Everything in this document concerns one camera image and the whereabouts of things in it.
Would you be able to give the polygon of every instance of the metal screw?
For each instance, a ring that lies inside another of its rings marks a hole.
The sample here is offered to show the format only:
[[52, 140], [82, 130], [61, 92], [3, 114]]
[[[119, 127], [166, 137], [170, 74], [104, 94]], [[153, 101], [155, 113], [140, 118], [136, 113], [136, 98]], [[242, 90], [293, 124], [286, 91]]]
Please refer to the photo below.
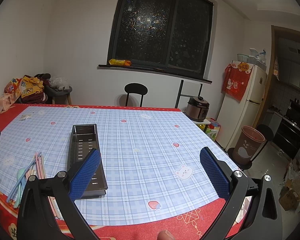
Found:
[[265, 179], [266, 181], [270, 181], [270, 180], [271, 180], [271, 177], [270, 177], [270, 175], [265, 175], [265, 176], [264, 176], [264, 179]]
[[242, 177], [243, 173], [241, 171], [235, 171], [234, 175], [238, 178]]
[[29, 181], [34, 181], [35, 180], [35, 176], [34, 175], [31, 175], [28, 179]]
[[66, 175], [66, 172], [65, 172], [65, 171], [59, 171], [59, 172], [58, 172], [58, 177], [59, 177], [59, 178], [63, 178], [65, 175]]

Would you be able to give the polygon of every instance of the blue rubber pad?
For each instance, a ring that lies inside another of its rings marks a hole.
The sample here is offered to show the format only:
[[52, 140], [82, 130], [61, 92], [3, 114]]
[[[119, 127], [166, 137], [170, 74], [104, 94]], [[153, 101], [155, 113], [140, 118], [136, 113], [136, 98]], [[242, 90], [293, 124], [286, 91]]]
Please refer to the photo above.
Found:
[[200, 152], [200, 162], [208, 175], [216, 193], [220, 198], [224, 198], [226, 201], [230, 197], [230, 182], [224, 175], [223, 171], [217, 164], [217, 160], [210, 150], [203, 148]]
[[100, 162], [100, 152], [94, 150], [70, 182], [69, 197], [72, 201], [82, 197]]

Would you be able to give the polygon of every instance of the cardboard box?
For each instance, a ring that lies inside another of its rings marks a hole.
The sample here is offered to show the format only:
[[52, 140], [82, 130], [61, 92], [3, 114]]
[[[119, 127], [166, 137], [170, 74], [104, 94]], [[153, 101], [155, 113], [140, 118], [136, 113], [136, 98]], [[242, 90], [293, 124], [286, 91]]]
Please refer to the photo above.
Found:
[[298, 194], [294, 189], [290, 189], [289, 187], [285, 187], [281, 190], [279, 203], [285, 211], [296, 208], [299, 202], [300, 193]]

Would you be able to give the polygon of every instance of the brown trash can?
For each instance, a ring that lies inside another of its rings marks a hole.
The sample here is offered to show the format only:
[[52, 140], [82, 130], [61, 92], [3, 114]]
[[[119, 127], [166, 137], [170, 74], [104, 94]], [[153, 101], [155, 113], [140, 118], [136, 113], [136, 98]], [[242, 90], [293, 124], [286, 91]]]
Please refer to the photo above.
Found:
[[243, 126], [242, 132], [234, 147], [232, 157], [239, 164], [247, 164], [261, 143], [265, 142], [262, 133], [250, 126]]

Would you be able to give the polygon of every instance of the rice cooker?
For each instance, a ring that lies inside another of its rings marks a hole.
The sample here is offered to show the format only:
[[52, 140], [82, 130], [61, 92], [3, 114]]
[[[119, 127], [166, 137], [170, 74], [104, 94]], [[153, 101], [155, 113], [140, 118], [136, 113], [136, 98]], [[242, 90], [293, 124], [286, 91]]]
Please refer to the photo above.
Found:
[[209, 110], [209, 103], [203, 97], [191, 97], [188, 102], [186, 116], [192, 121], [203, 122]]

